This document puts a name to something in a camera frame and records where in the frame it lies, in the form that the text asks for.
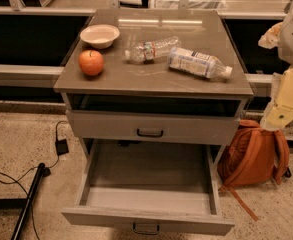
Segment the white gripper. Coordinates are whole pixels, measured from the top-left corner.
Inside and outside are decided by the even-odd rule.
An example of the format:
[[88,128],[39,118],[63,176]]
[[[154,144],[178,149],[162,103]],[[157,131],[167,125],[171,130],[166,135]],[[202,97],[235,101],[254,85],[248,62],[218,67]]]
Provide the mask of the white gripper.
[[269,28],[259,39],[258,45],[266,49],[278,46],[279,58],[293,64],[293,4],[283,23],[276,23]]

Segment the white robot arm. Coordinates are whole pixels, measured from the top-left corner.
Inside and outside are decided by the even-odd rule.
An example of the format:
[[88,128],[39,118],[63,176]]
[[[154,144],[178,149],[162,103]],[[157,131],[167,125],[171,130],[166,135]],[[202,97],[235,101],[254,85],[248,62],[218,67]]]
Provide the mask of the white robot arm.
[[271,101],[261,119],[263,129],[276,131],[293,121],[293,4],[285,19],[271,27],[258,41],[263,48],[278,48],[278,56],[289,64],[282,74],[271,80]]

